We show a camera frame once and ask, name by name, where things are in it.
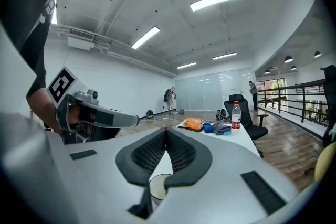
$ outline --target black t-shirt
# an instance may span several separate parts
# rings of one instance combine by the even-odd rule
[[[37,78],[28,95],[45,87],[44,44],[53,12],[53,0],[1,0],[0,18],[14,46]]]

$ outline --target yellow chair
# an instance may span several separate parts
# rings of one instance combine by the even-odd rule
[[[324,177],[335,153],[336,142],[331,143],[322,151],[315,166],[314,182],[320,181]]]

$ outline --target man in black shirt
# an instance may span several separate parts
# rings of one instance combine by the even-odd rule
[[[46,91],[44,45],[48,36],[55,0],[2,0],[0,18],[12,43],[32,68],[37,78],[27,101],[31,110],[60,135],[55,107]],[[79,121],[79,108],[71,106],[69,123]]]

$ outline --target bottle label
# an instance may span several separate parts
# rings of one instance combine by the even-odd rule
[[[232,116],[232,129],[239,129],[240,128],[240,116]]]

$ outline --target orange bag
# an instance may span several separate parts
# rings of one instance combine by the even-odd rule
[[[187,118],[183,126],[193,131],[200,131],[203,127],[203,122],[201,119]]]

